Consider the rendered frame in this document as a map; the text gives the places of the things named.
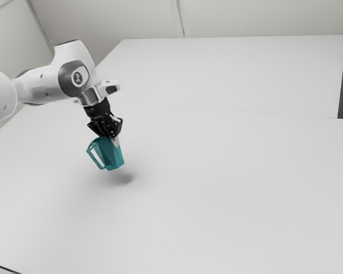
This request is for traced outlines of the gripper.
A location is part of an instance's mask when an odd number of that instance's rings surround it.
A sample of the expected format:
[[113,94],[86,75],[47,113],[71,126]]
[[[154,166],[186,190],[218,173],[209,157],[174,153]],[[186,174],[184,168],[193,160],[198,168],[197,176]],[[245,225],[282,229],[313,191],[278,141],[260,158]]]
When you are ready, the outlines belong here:
[[122,130],[123,119],[113,115],[108,99],[104,98],[101,102],[83,109],[90,118],[88,128],[98,136],[111,138],[113,146],[118,148],[120,146],[118,135]]

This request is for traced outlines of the teal faceted mug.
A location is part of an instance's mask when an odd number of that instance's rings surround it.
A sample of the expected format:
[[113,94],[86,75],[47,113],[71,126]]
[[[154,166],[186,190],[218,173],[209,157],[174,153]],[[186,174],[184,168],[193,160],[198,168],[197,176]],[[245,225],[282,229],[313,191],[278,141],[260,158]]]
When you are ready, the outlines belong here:
[[111,138],[98,137],[88,146],[86,152],[100,170],[116,170],[124,165],[121,146],[115,148]]

